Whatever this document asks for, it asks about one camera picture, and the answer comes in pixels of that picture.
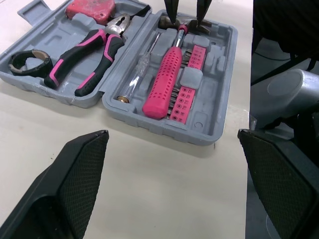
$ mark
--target hammer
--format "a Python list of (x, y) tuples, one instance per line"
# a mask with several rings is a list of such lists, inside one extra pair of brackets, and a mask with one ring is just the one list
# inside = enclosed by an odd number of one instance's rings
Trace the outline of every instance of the hammer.
[(180, 25), (186, 25), (188, 31), (192, 31), (192, 32), (198, 31), (198, 32), (204, 33), (206, 35), (209, 35), (210, 30), (207, 27), (211, 27), (212, 23), (209, 21), (203, 20), (201, 22), (201, 25), (198, 26), (197, 19), (195, 17), (185, 16), (185, 15), (181, 15), (181, 14), (178, 14), (176, 16), (175, 24), (173, 24), (170, 21), (170, 18), (168, 17), (168, 15), (162, 15), (160, 17), (160, 20), (159, 20), (159, 28), (161, 28), (161, 29), (167, 29), (167, 28), (178, 29)]

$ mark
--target table surface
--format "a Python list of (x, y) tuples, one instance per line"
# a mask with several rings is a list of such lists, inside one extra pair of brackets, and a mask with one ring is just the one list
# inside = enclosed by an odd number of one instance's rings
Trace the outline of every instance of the table surface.
[[(31, 29), (16, 12), (31, 0), (0, 0), (0, 52)], [(143, 0), (153, 12), (163, 0)], [(63, 0), (46, 0), (51, 9)], [(179, 0), (196, 15), (196, 1)], [(0, 225), (66, 142), (108, 129), (102, 179), (85, 238), (244, 239), (247, 164), (237, 131), (248, 127), (253, 0), (213, 0), (206, 18), (232, 25), (238, 43), (223, 136), (181, 143), (90, 109), (0, 81)]]

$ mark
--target clear screwdriver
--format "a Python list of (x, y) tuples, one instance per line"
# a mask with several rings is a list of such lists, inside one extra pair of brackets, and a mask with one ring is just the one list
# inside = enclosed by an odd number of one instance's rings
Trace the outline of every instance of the clear screwdriver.
[(138, 64), (136, 65), (134, 69), (133, 77), (131, 78), (130, 81), (127, 81), (127, 83), (124, 85), (119, 95), (117, 96), (116, 99), (118, 101), (121, 101), (123, 103), (129, 103), (131, 101), (134, 90), (136, 89), (136, 86), (138, 85), (139, 81), (143, 79), (149, 67), (151, 51), (155, 47), (159, 37), (160, 37), (160, 33), (156, 35), (156, 38), (154, 42), (152, 43), (152, 45), (148, 48), (147, 52), (139, 59)]

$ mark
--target floor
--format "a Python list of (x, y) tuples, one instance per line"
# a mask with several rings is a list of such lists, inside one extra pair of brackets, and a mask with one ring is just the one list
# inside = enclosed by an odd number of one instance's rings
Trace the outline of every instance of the floor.
[[(268, 72), (276, 69), (282, 64), (285, 64), (286, 62), (290, 60), (290, 55), (288, 53), (284, 53), (280, 49), (279, 44), (277, 42), (270, 41), (265, 38), (262, 39), (262, 41), (259, 43), (256, 52), (269, 58), (279, 59), (279, 60), (286, 59), (286, 61), (269, 60), (257, 54), (254, 54), (252, 56), (252, 67), (251, 67), (252, 82), (258, 79), (259, 77), (267, 74)], [(310, 59), (298, 64), (297, 66), (293, 68), (306, 70), (308, 68), (309, 62), (310, 62)], [(311, 70), (311, 72), (319, 75), (319, 63), (316, 64), (316, 66), (314, 67), (314, 69)]]
[[(254, 54), (252, 56), (251, 69), (252, 82), (279, 67), (280, 65), (286, 63), (290, 59), (290, 55), (288, 53), (282, 52), (278, 43), (267, 39), (263, 39), (260, 42), (256, 52), (268, 58), (279, 59), (281, 61), (269, 60), (260, 55)], [(294, 68), (305, 70), (307, 69), (309, 62), (310, 60), (304, 61)], [(319, 75), (319, 63), (316, 64), (315, 68), (311, 72)], [(278, 130), (279, 129), (277, 129), (277, 131), (273, 130), (273, 134), (281, 134), (281, 132), (278, 132)], [(285, 135), (288, 135), (288, 138), (291, 137), (291, 135), (289, 135), (291, 132), (286, 131), (285, 128), (283, 128), (283, 130), (285, 131)], [(246, 205), (246, 239), (280, 239), (276, 229), (267, 216), (261, 201), (258, 198), (249, 172), (247, 180)]]

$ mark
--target gray plastic tool case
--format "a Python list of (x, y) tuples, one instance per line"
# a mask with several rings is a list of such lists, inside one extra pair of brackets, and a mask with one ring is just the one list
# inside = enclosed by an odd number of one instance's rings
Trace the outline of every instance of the gray plastic tool case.
[[(116, 16), (123, 13), (133, 15), (146, 6), (145, 3), (135, 0), (115, 2)], [(70, 69), (70, 73), (57, 90), (46, 87), (40, 77), (14, 76), (8, 68), (8, 61), (15, 52), (43, 50), (51, 56), (55, 64), (63, 52), (83, 40), (90, 30), (103, 28), (96, 24), (94, 19), (83, 14), (75, 15), (72, 20), (67, 19), (65, 8), (70, 3), (68, 0), (55, 11), (51, 11), (42, 0), (34, 0), (18, 12), (33, 28), (0, 56), (1, 79), (20, 89), (34, 91), (64, 104), (83, 108), (95, 105), (102, 97), (103, 104), (112, 117), (182, 142), (210, 145), (222, 136), (237, 43), (237, 30), (225, 24), (212, 21), (209, 36), (189, 33), (184, 39), (183, 53), (187, 49), (193, 49), (195, 44), (205, 47), (207, 53), (202, 73), (188, 67), (181, 68), (175, 84), (180, 87), (180, 83), (184, 82), (184, 86), (198, 87), (186, 124), (168, 119), (151, 119), (142, 112), (161, 59), (172, 46), (177, 34), (175, 29), (158, 28), (159, 18), (165, 13), (164, 10), (156, 14), (152, 14), (150, 10), (145, 17), (135, 16), (132, 19), (123, 34), (125, 45), (117, 52), (114, 63), (105, 72), (99, 85), (87, 96), (76, 97), (74, 91), (96, 68), (103, 48)], [(150, 67), (131, 103), (117, 101), (120, 88), (129, 80), (138, 59), (151, 45), (158, 32), (162, 34), (152, 51)], [(39, 64), (36, 60), (27, 59), (26, 67), (29, 69)]]

